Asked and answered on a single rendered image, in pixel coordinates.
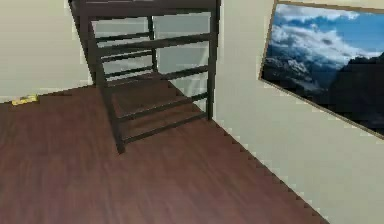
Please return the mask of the dark brown barred table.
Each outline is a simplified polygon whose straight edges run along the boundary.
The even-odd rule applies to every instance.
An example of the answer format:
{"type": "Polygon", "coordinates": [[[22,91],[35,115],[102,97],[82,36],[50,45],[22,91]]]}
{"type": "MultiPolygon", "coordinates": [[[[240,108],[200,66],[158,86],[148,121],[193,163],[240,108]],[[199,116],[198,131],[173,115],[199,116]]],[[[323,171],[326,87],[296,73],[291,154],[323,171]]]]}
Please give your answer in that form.
{"type": "Polygon", "coordinates": [[[126,145],[183,124],[213,116],[218,26],[221,0],[68,0],[92,81],[103,99],[117,152],[126,145]],[[92,27],[101,20],[187,13],[210,14],[207,33],[157,40],[146,32],[97,37],[92,27]],[[159,48],[207,41],[206,65],[162,74],[153,65],[107,73],[105,62],[149,56],[159,48]]]}

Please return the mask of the framed mountain sky picture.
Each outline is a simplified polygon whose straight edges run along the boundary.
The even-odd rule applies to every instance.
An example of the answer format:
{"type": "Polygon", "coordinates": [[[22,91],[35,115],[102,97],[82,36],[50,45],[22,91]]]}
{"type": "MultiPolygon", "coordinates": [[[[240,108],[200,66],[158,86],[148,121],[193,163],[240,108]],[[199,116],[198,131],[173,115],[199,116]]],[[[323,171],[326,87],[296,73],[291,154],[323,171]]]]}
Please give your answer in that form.
{"type": "Polygon", "coordinates": [[[384,139],[384,9],[276,1],[259,78],[384,139]]]}

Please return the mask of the small yellow flat object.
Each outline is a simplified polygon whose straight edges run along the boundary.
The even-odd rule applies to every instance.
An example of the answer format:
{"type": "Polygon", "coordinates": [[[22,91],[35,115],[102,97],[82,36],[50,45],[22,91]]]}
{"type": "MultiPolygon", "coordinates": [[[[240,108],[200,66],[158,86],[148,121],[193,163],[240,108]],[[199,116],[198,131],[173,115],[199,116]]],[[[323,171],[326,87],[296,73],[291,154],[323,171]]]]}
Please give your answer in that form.
{"type": "Polygon", "coordinates": [[[37,95],[27,95],[27,96],[23,96],[18,99],[12,100],[11,104],[13,106],[18,106],[18,105],[23,105],[27,103],[37,102],[37,101],[38,101],[37,95]]]}

